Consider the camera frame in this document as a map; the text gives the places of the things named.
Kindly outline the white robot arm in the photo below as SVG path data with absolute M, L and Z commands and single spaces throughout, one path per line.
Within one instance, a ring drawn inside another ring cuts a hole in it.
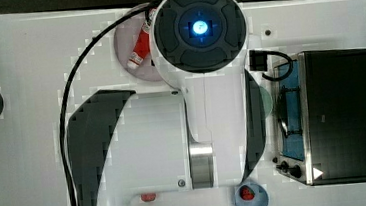
M 251 38 L 239 4 L 161 0 L 149 12 L 160 81 L 99 90 L 68 121 L 78 206 L 235 187 L 263 154 L 264 105 L 246 65 Z

